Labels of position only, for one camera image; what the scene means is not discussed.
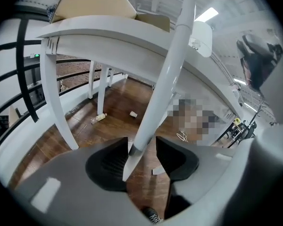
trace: cardboard box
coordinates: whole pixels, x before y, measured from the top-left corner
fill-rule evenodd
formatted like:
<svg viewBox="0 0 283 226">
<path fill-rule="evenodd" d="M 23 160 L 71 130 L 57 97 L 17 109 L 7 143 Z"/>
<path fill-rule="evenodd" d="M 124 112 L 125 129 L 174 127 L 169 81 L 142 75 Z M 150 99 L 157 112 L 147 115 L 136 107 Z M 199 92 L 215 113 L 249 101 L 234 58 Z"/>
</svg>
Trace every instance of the cardboard box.
<svg viewBox="0 0 283 226">
<path fill-rule="evenodd" d="M 87 15 L 112 15 L 132 18 L 170 32 L 170 19 L 167 16 L 137 14 L 128 0 L 61 0 L 52 22 Z"/>
</svg>

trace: wooden floor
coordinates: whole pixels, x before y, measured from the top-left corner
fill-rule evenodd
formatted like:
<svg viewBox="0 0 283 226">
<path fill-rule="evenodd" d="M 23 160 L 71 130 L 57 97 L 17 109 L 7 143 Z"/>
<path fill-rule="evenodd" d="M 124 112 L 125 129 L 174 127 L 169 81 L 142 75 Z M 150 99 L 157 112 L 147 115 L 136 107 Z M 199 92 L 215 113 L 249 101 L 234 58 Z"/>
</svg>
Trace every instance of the wooden floor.
<svg viewBox="0 0 283 226">
<path fill-rule="evenodd" d="M 83 101 L 66 115 L 79 147 L 92 146 L 118 137 L 128 137 L 129 143 L 133 143 L 151 95 L 151 87 L 133 80 L 124 79 L 113 84 L 105 95 L 104 112 L 108 116 L 94 125 L 91 125 L 90 119 L 97 115 L 97 99 Z M 131 117 L 130 111 L 136 112 L 138 116 Z M 173 124 L 171 117 L 167 117 L 156 131 L 156 135 L 178 139 L 177 132 L 178 127 Z M 197 136 L 189 134 L 188 140 L 192 141 L 195 137 Z M 14 189 L 50 159 L 69 150 L 56 126 L 52 126 L 20 163 L 9 187 Z M 159 165 L 154 137 L 129 177 L 127 191 L 132 202 L 139 209 L 150 206 L 163 217 L 170 180 L 166 173 L 151 175 L 151 170 Z"/>
</svg>

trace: white cable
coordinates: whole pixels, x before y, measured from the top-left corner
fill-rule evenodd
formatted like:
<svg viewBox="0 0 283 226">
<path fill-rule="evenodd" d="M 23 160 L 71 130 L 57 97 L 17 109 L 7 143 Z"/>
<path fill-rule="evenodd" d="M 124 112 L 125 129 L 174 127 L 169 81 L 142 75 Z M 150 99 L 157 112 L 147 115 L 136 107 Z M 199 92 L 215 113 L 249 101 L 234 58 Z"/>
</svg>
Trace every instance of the white cable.
<svg viewBox="0 0 283 226">
<path fill-rule="evenodd" d="M 182 134 L 183 135 L 180 135 L 179 133 L 176 133 L 176 135 L 178 136 L 179 139 L 181 139 L 184 142 L 188 142 L 187 135 L 184 132 L 182 132 Z"/>
</svg>

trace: white chair leg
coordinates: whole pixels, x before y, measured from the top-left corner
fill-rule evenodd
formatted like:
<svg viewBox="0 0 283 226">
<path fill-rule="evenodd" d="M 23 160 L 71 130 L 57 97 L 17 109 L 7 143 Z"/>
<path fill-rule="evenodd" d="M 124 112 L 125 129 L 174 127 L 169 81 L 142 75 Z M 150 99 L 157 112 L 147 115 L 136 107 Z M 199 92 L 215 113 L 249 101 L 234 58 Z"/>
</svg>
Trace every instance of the white chair leg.
<svg viewBox="0 0 283 226">
<path fill-rule="evenodd" d="M 111 73 L 110 73 L 110 80 L 109 80 L 109 84 L 108 84 L 109 87 L 111 87 L 111 85 L 112 85 L 112 80 L 113 80 L 114 71 L 115 71 L 115 70 L 112 69 L 112 70 L 111 70 Z"/>
<path fill-rule="evenodd" d="M 92 99 L 93 97 L 94 70 L 95 70 L 95 64 L 94 64 L 94 61 L 91 61 L 90 70 L 89 70 L 89 82 L 88 82 L 88 98 L 89 99 Z"/>
<path fill-rule="evenodd" d="M 166 171 L 164 170 L 164 168 L 162 167 L 162 165 L 160 165 L 160 166 L 158 166 L 158 167 L 152 169 L 152 175 L 159 175 L 159 174 L 162 174 L 162 173 L 164 173 L 164 172 L 166 172 Z"/>
<path fill-rule="evenodd" d="M 57 87 L 56 55 L 47 55 L 48 39 L 41 43 L 40 72 L 44 96 L 51 117 L 62 137 L 72 150 L 79 148 L 64 116 Z"/>
<path fill-rule="evenodd" d="M 100 85 L 99 85 L 99 94 L 98 94 L 98 115 L 103 113 L 108 71 L 109 70 L 107 65 L 102 65 L 102 70 L 100 72 Z"/>
</svg>

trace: pixelated area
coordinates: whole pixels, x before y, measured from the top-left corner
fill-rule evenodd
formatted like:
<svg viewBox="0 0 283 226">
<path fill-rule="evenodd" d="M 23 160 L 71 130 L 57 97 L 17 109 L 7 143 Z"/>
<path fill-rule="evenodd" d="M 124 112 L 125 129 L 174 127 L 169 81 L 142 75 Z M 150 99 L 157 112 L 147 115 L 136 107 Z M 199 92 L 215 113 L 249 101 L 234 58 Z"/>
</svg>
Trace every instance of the pixelated area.
<svg viewBox="0 0 283 226">
<path fill-rule="evenodd" d="M 173 126 L 179 132 L 189 135 L 197 145 L 210 145 L 211 138 L 220 134 L 220 125 L 224 122 L 209 110 L 202 99 L 174 99 L 168 107 L 168 117 L 172 117 Z"/>
</svg>

